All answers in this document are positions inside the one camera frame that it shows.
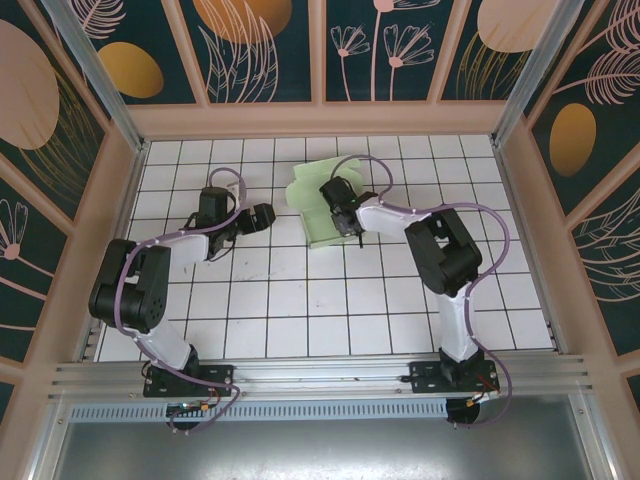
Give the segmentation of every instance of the cable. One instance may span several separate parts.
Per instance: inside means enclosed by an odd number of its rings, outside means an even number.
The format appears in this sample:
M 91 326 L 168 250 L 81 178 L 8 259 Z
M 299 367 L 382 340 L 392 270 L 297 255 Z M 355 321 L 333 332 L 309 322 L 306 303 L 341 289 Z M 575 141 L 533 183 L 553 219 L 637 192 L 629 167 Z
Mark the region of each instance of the cable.
M 493 390 L 494 392 L 499 392 L 500 389 L 496 388 L 495 386 L 493 386 L 490 382 L 487 381 L 486 378 L 484 378 L 482 375 L 480 375 L 479 373 L 476 373 L 476 377 L 478 377 L 478 380 L 480 380 L 485 387 L 490 388 L 491 390 Z
M 465 322 L 465 327 L 467 329 L 467 333 L 469 334 L 469 337 L 471 338 L 471 341 L 482 351 L 484 351 L 487 356 L 489 356 L 489 358 L 491 358 L 494 362 L 496 362 L 496 364 L 498 364 L 498 366 L 502 369 L 502 371 L 504 372 L 504 376 L 505 379 L 507 380 L 507 400 L 506 403 L 503 407 L 503 409 L 500 411 L 500 413 L 498 413 L 498 415 L 496 415 L 494 418 L 481 422 L 481 423 L 474 423 L 474 424 L 469 424 L 467 425 L 467 427 L 481 427 L 481 426 L 487 426 L 487 425 L 491 425 L 493 423 L 496 423 L 500 418 L 502 418 L 502 416 L 507 413 L 507 411 L 509 410 L 509 407 L 511 406 L 511 400 L 513 398 L 513 382 L 511 380 L 511 375 L 509 374 L 509 371 L 507 370 L 506 365 L 502 362 L 502 360 L 500 360 L 491 350 L 489 350 L 487 347 L 485 347 L 475 336 L 475 333 L 473 331 L 473 327 L 471 326 L 471 304 L 470 304 L 470 299 L 471 299 L 471 292 L 473 291 L 474 288 L 476 288 L 476 286 L 478 285 L 478 283 L 480 283 L 483 279 L 485 279 L 486 277 L 488 277 L 489 275 L 491 275 L 493 272 L 495 272 L 498 267 L 502 264 L 502 262 L 504 262 L 504 259 L 507 256 L 507 253 L 509 253 L 509 247 L 511 245 L 511 238 L 509 236 L 509 227 L 507 227 L 507 224 L 505 223 L 505 221 L 502 219 L 502 217 L 500 215 L 498 215 L 498 213 L 492 209 L 490 209 L 489 207 L 486 207 L 484 205 L 478 205 L 477 203 L 467 203 L 467 202 L 462 202 L 462 203 L 450 203 L 450 204 L 442 204 L 438 207 L 434 207 L 434 208 L 426 208 L 426 209 L 415 209 L 415 208 L 407 208 L 407 207 L 399 207 L 397 205 L 392 205 L 388 202 L 385 202 L 383 200 L 384 195 L 389 192 L 389 190 L 391 190 L 393 188 L 393 174 L 391 173 L 391 170 L 389 169 L 389 167 L 382 161 L 379 160 L 371 155 L 349 155 L 348 157 L 343 158 L 342 160 L 340 160 L 335 167 L 333 167 L 333 171 L 331 172 L 331 178 L 333 178 L 336 174 L 336 171 L 338 170 L 338 168 L 340 168 L 345 162 L 348 162 L 349 160 L 352 159 L 362 159 L 362 160 L 369 160 L 371 162 L 376 162 L 378 164 L 380 164 L 380 166 L 382 166 L 382 168 L 385 170 L 385 172 L 387 173 L 387 176 L 389 177 L 389 184 L 387 185 L 387 187 L 382 190 L 382 192 L 380 192 L 378 194 L 378 199 L 380 201 L 380 205 L 386 206 L 387 208 L 389 208 L 390 210 L 396 211 L 398 213 L 403 213 L 403 214 L 409 214 L 409 215 L 429 215 L 432 213 L 437 213 L 437 212 L 441 212 L 443 210 L 448 210 L 451 208 L 473 208 L 474 210 L 480 210 L 481 212 L 486 212 L 489 215 L 491 215 L 493 218 L 496 219 L 496 221 L 498 222 L 498 224 L 500 225 L 500 227 L 502 227 L 502 231 L 504 232 L 504 247 L 502 249 L 502 253 L 500 254 L 500 256 L 498 257 L 498 259 L 494 262 L 493 265 L 491 265 L 484 273 L 480 274 L 478 276 L 478 278 L 476 278 L 473 282 L 471 282 L 471 284 L 467 287 L 467 290 L 465 291 L 465 298 L 464 298 L 464 322 Z
M 174 232 L 174 233 L 160 235 L 158 237 L 151 238 L 149 240 L 145 240 L 143 242 L 140 242 L 131 251 L 131 253 L 127 257 L 126 261 L 124 262 L 124 266 L 122 268 L 122 273 L 120 274 L 120 278 L 118 278 L 118 283 L 116 285 L 116 294 L 115 294 L 115 299 L 114 299 L 114 314 L 113 314 L 116 328 L 118 329 L 118 331 L 121 334 L 126 335 L 126 336 L 128 336 L 128 337 L 133 339 L 134 343 L 138 346 L 140 351 L 142 353 L 144 353 L 147 357 L 149 357 L 152 365 L 154 365 L 154 366 L 155 365 L 159 365 L 164 370 L 167 370 L 168 372 L 173 373 L 176 377 L 181 378 L 183 380 L 186 380 L 187 382 L 195 383 L 197 385 L 204 385 L 205 387 L 210 387 L 210 388 L 225 388 L 225 389 L 231 389 L 231 390 L 234 391 L 234 395 L 231 398 L 231 400 L 224 407 L 222 407 L 220 409 L 220 411 L 218 411 L 218 413 L 213 415 L 206 422 L 201 422 L 196 427 L 192 428 L 191 430 L 186 431 L 184 433 L 184 435 L 189 435 L 189 432 L 197 433 L 199 431 L 204 430 L 208 426 L 213 425 L 213 423 L 215 423 L 215 421 L 218 420 L 218 418 L 220 418 L 222 415 L 224 415 L 227 412 L 227 410 L 229 410 L 229 408 L 231 408 L 231 406 L 238 400 L 238 398 L 240 397 L 240 388 L 238 388 L 238 386 L 233 385 L 233 384 L 228 384 L 227 385 L 225 383 L 209 382 L 207 380 L 201 380 L 199 378 L 191 377 L 191 376 L 186 375 L 186 374 L 182 373 L 181 371 L 176 370 L 175 368 L 167 365 L 166 363 L 164 363 L 162 360 L 157 358 L 153 353 L 151 353 L 149 350 L 147 350 L 145 348 L 145 346 L 142 345 L 138 341 L 135 333 L 129 332 L 124 328 L 124 326 L 122 324 L 122 318 L 120 316 L 120 305 L 122 303 L 122 292 L 124 290 L 124 284 L 125 284 L 126 279 L 127 279 L 127 272 L 129 272 L 129 269 L 131 268 L 131 265 L 132 265 L 134 259 L 136 258 L 136 256 L 138 255 L 138 253 L 140 253 L 140 251 L 142 251 L 144 248 L 152 246 L 152 245 L 158 245 L 161 242 L 167 242 L 167 241 L 170 241 L 170 240 L 175 240 L 177 238 L 182 238 L 182 237 L 189 236 L 189 235 L 199 235 L 199 234 L 203 234 L 203 233 L 215 232 L 216 230 L 220 230 L 220 229 L 226 227 L 227 225 L 230 225 L 231 223 L 233 223 L 238 218 L 238 215 L 240 215 L 242 210 L 244 210 L 244 208 L 245 208 L 245 203 L 246 203 L 245 199 L 247 197 L 247 186 L 245 184 L 244 179 L 240 176 L 240 174 L 238 172 L 236 172 L 235 170 L 233 170 L 231 168 L 227 168 L 227 167 L 216 168 L 214 171 L 211 172 L 211 175 L 209 175 L 209 185 L 210 186 L 213 184 L 214 175 L 217 174 L 218 172 L 223 172 L 223 171 L 224 172 L 233 173 L 236 177 L 238 177 L 238 183 L 239 183 L 239 186 L 240 186 L 240 204 L 238 205 L 238 208 L 236 209 L 236 211 L 228 219 L 226 219 L 224 222 L 222 222 L 222 223 L 220 223 L 218 225 L 215 225 L 213 227 L 203 228 L 203 229 L 200 229 L 200 230 L 189 230 L 189 231 L 178 230 L 177 232 Z M 177 428 L 175 428 L 173 426 L 172 426 L 172 428 L 173 428 L 173 433 L 177 433 L 178 432 Z
M 222 398 L 220 397 L 220 393 L 215 388 L 210 388 L 209 392 L 211 392 L 211 395 L 209 395 L 209 398 L 207 398 L 205 403 L 208 405 L 209 402 L 211 401 L 211 399 L 213 398 L 213 394 L 215 393 L 215 395 L 216 395 L 216 404 L 213 406 L 213 408 L 215 408 L 218 405 L 220 405 L 220 400 L 222 400 Z
M 140 369 L 140 375 L 142 378 L 147 378 L 147 370 L 145 370 L 149 365 L 151 365 L 151 360 L 147 360 L 142 364 L 142 368 Z
M 219 257 L 214 258 L 213 260 L 211 260 L 209 263 L 215 263 L 218 260 L 222 260 L 224 257 L 226 257 L 227 255 L 229 255 L 229 253 L 231 252 L 231 250 L 233 250 L 236 247 L 236 239 L 234 238 L 231 241 L 231 246 L 229 248 L 227 248 L 227 251 L 224 252 L 222 255 L 220 255 Z

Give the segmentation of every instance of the pink line drawing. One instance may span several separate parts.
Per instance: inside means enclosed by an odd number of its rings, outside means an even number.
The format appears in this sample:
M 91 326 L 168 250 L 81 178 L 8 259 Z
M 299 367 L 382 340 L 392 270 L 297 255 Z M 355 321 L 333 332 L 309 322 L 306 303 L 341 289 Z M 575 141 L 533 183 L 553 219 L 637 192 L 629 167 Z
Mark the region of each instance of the pink line drawing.
M 53 273 L 34 265 L 20 256 L 20 244 L 24 238 L 28 219 L 29 209 L 25 205 L 16 202 L 12 212 L 9 202 L 4 198 L 0 200 L 0 259 L 7 261 L 18 260 L 33 270 L 53 278 Z M 0 277 L 0 283 L 42 301 L 47 298 L 46 295 L 12 282 L 7 278 Z
M 36 327 L 16 327 L 15 325 L 5 325 L 0 323 L 0 328 L 6 328 L 7 330 L 20 330 L 23 332 L 34 332 Z
M 89 38 L 106 40 L 127 15 L 123 0 L 71 0 L 82 30 Z
M 440 0 L 373 0 L 373 6 L 378 11 L 373 31 L 373 51 L 371 53 L 371 101 L 376 101 L 376 54 L 378 49 L 378 34 L 380 32 L 380 20 L 383 13 L 394 10 L 419 10 L 438 5 Z
M 384 29 L 384 46 L 391 66 L 390 101 L 393 101 L 393 82 L 396 69 L 433 61 L 434 50 L 428 49 L 431 45 L 429 28 L 429 26 L 423 28 L 409 26 L 403 30 L 400 37 L 398 37 L 398 25 Z
M 557 88 L 554 95 L 584 85 L 592 104 L 624 105 L 624 100 L 640 87 L 640 1 L 617 0 L 608 25 L 578 54 L 603 36 L 611 50 L 596 60 L 587 78 Z
M 582 221 L 574 236 L 589 280 L 602 287 L 602 302 L 626 302 L 640 297 L 640 190 L 619 207 Z
M 340 56 L 340 64 L 342 66 L 342 81 L 344 83 L 344 91 L 347 94 L 347 101 L 351 101 L 349 93 L 349 84 L 347 82 L 347 72 L 344 65 L 344 59 L 353 55 L 360 55 L 371 50 L 369 42 L 366 42 L 366 35 L 362 31 L 362 25 L 359 27 L 346 27 L 344 32 L 341 27 L 333 27 L 331 29 L 331 40 Z
M 244 15 L 230 0 L 220 3 L 230 22 L 223 21 L 216 4 L 202 1 L 209 23 L 220 35 L 210 35 L 198 27 L 209 53 L 207 91 L 218 103 L 255 103 L 265 92 L 269 93 L 267 102 L 271 102 L 278 88 L 279 66 L 269 25 L 256 18 L 246 2 Z M 223 38 L 234 41 L 226 42 Z

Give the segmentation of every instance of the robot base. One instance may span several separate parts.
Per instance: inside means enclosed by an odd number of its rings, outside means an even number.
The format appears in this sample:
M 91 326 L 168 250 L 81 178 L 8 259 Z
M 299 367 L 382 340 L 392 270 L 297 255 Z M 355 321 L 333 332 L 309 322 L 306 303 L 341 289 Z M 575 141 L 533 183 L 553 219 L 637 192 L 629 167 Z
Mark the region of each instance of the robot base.
M 213 383 L 233 383 L 233 365 L 202 365 L 198 369 L 200 380 Z M 216 388 L 221 397 L 230 397 L 231 389 Z M 211 397 L 209 387 L 187 382 L 162 368 L 150 366 L 145 376 L 143 396 L 146 398 Z
M 469 393 L 486 390 L 485 380 L 494 387 L 500 389 L 496 365 L 491 360 L 480 360 L 473 364 L 473 368 L 462 373 L 457 385 L 446 378 L 442 373 L 442 362 L 412 362 L 409 364 L 410 375 L 402 377 L 401 381 L 411 383 L 413 393 Z

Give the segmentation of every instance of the gray floor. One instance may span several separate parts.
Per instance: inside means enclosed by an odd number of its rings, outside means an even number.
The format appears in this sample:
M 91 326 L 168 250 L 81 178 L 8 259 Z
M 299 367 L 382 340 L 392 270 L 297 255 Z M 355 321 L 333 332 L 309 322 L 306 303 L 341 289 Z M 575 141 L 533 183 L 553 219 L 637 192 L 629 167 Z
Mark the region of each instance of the gray floor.
M 491 402 L 492 410 L 499 409 Z M 491 410 L 483 415 L 493 415 Z M 498 424 L 443 419 L 225 422 L 194 437 L 163 424 L 72 425 L 58 480 L 582 480 L 568 402 L 518 398 Z

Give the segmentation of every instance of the flower illustration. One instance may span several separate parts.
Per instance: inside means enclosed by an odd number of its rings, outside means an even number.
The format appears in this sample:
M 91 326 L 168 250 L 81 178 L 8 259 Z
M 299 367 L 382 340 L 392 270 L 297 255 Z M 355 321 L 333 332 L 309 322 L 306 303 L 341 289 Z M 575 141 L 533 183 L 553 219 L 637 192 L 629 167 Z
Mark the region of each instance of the flower illustration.
M 418 10 L 433 7 L 439 3 L 440 0 L 373 0 L 376 10 L 382 13 L 393 10 Z
M 11 213 L 9 202 L 0 200 L 0 258 L 15 260 L 20 257 L 20 243 L 27 227 L 29 209 L 16 202 L 15 213 Z
M 333 27 L 331 29 L 331 39 L 340 55 L 340 64 L 342 66 L 342 81 L 344 82 L 344 91 L 347 94 L 347 101 L 351 101 L 349 94 L 349 85 L 347 83 L 347 72 L 344 66 L 344 59 L 351 55 L 360 55 L 371 50 L 369 42 L 366 42 L 366 35 L 362 31 L 362 25 L 359 27 L 346 27 L 344 32 L 341 27 Z
M 398 25 L 384 29 L 384 46 L 391 65 L 389 100 L 393 100 L 393 80 L 396 68 L 420 65 L 433 61 L 434 50 L 429 49 L 429 27 L 407 27 L 398 38 Z
M 18 260 L 37 272 L 47 275 L 48 277 L 53 277 L 52 273 L 47 272 L 20 256 L 20 245 L 27 228 L 28 218 L 29 209 L 22 203 L 16 202 L 14 211 L 12 212 L 9 202 L 4 198 L 0 200 L 0 260 Z M 44 301 L 47 298 L 46 295 L 12 282 L 8 278 L 0 277 L 0 283 L 39 300 Z M 0 328 L 10 328 L 13 330 L 22 329 L 7 325 L 0 325 Z
M 394 10 L 419 10 L 421 8 L 435 7 L 440 0 L 373 0 L 373 6 L 378 11 L 373 31 L 373 50 L 371 53 L 371 101 L 376 100 L 376 54 L 378 51 L 378 32 L 380 31 L 380 19 L 383 13 Z

